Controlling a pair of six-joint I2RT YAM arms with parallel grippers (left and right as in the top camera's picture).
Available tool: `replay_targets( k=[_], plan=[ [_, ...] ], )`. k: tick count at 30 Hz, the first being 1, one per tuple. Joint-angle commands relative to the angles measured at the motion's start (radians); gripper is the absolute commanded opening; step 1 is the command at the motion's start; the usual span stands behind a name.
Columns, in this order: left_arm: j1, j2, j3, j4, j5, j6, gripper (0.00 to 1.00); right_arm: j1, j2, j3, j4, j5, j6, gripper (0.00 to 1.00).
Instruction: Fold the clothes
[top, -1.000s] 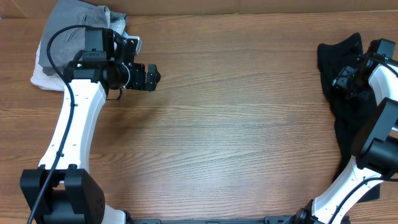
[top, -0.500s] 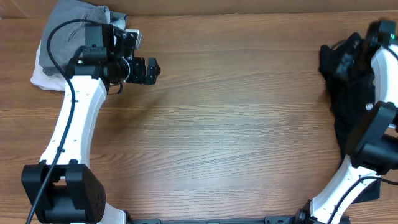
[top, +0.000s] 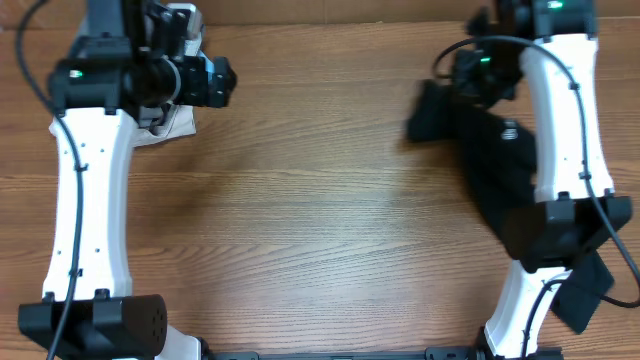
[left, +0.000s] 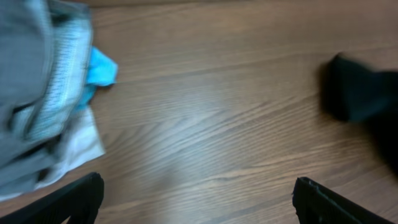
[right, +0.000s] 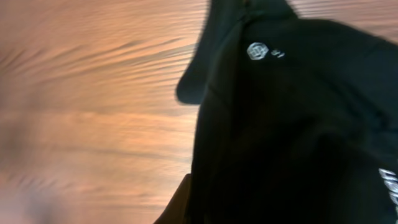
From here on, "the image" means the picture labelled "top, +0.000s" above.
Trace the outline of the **black t-shirt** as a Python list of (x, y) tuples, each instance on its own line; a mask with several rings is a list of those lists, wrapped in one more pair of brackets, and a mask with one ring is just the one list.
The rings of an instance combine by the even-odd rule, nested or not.
[(460, 99), (450, 86), (429, 79), (423, 82), (408, 119), (407, 138), (414, 143), (457, 143), (479, 212), (508, 255), (526, 272), (546, 267), (571, 270), (552, 310), (575, 333), (582, 333), (601, 295), (614, 283), (597, 253), (607, 234), (588, 199), (535, 201), (534, 134), (516, 121)]

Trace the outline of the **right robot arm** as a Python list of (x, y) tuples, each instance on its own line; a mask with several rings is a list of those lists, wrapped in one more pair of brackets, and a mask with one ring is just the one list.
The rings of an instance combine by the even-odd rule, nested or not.
[(631, 200), (615, 192), (595, 94), (589, 1), (499, 1), (458, 43), (452, 107), (481, 212), (510, 257), (472, 359), (558, 359), (538, 334), (548, 312), (583, 331), (613, 279), (598, 249), (617, 242)]

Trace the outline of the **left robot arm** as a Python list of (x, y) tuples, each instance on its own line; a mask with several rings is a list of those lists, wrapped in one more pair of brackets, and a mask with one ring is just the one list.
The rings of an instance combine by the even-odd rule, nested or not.
[(36, 95), (52, 114), (58, 192), (41, 300), (19, 308), (20, 332), (55, 359), (208, 359), (172, 327), (164, 299), (137, 296), (126, 211), (139, 145), (194, 131), (197, 107), (223, 108), (237, 77), (201, 48), (191, 3), (90, 1), (68, 54)]

